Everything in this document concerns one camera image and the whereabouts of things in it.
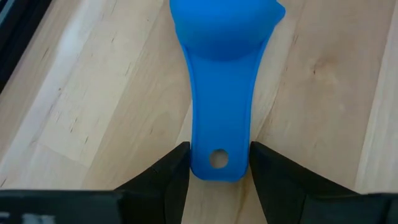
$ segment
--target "wood grain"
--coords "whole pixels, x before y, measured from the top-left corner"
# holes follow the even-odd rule
[[[305,2],[260,142],[354,187],[394,4]]]
[[[396,1],[280,3],[251,139],[360,192],[395,190]],[[191,128],[168,0],[53,0],[0,95],[0,188],[113,189]],[[183,223],[265,222],[250,172],[191,174]]]
[[[359,163],[356,190],[398,192],[398,4],[383,56],[368,129]]]

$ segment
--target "black metal frame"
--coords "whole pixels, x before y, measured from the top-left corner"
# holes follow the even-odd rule
[[[189,157],[183,142],[114,191],[0,191],[0,222],[181,223]],[[250,166],[268,224],[398,223],[398,195],[359,195],[258,142]]]
[[[0,93],[51,0],[0,0]]]

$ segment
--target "hole in handle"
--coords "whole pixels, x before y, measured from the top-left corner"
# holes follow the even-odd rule
[[[210,155],[210,164],[214,169],[221,169],[228,164],[228,153],[224,149],[214,150]]]

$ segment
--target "wooden floor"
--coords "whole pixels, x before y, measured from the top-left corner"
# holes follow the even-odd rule
[[[252,139],[358,192],[398,192],[396,0],[280,0]],[[190,140],[168,0],[53,0],[0,95],[3,189],[113,189]],[[192,175],[183,223],[265,223],[252,177]]]

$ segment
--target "blue plastic scoop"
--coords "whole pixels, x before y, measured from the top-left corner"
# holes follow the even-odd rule
[[[170,0],[170,8],[190,72],[192,171],[237,181],[248,167],[257,70],[285,9],[276,0]],[[210,155],[220,149],[228,163],[215,169]]]

